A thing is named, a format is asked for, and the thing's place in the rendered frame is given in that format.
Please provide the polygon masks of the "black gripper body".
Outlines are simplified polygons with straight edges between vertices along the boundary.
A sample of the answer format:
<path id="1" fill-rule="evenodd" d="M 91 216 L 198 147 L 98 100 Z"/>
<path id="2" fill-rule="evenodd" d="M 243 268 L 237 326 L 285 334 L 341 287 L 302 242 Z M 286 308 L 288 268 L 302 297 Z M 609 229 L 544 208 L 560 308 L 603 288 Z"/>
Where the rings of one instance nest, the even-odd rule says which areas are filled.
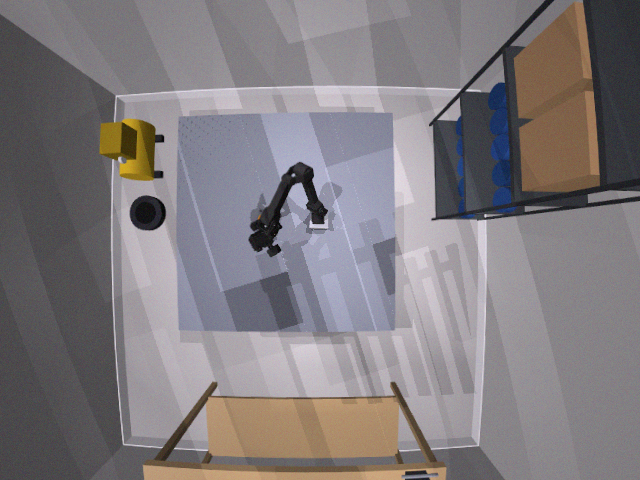
<path id="1" fill-rule="evenodd" d="M 258 219 L 259 220 L 259 219 Z M 254 232 L 255 230 L 257 230 L 258 228 L 256 227 L 258 220 L 254 221 L 251 223 L 250 227 L 251 230 Z M 273 238 L 274 239 L 274 238 Z M 278 254 L 279 252 L 281 252 L 281 248 L 279 247 L 278 244 L 276 245 L 272 245 L 271 243 L 273 243 L 273 239 L 268 239 L 268 241 L 266 242 L 266 246 L 268 247 L 267 253 L 270 257 L 273 257 L 274 255 Z M 269 247 L 270 246 L 270 247 Z"/>

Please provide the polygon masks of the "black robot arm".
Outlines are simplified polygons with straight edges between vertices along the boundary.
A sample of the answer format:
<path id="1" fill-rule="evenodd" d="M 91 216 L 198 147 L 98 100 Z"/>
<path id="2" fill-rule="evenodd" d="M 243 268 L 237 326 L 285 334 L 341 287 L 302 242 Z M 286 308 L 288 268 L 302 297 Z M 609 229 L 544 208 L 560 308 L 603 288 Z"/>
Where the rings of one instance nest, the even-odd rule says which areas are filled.
<path id="1" fill-rule="evenodd" d="M 295 174 L 295 176 L 291 176 Z M 269 204 L 262 211 L 256 227 L 258 231 L 251 234 L 249 241 L 254 251 L 259 252 L 266 246 L 268 239 L 273 239 L 278 231 L 283 228 L 279 223 L 280 210 L 286 200 L 286 197 L 291 187 L 296 183 L 301 183 L 304 187 L 305 193 L 308 198 L 306 204 L 307 209 L 311 213 L 312 224 L 324 224 L 324 216 L 326 216 L 328 210 L 324 208 L 322 202 L 318 199 L 317 193 L 313 184 L 314 171 L 313 168 L 298 162 L 290 167 L 284 175 L 281 177 L 281 181 L 278 188 Z M 266 225 L 264 227 L 262 225 Z"/>

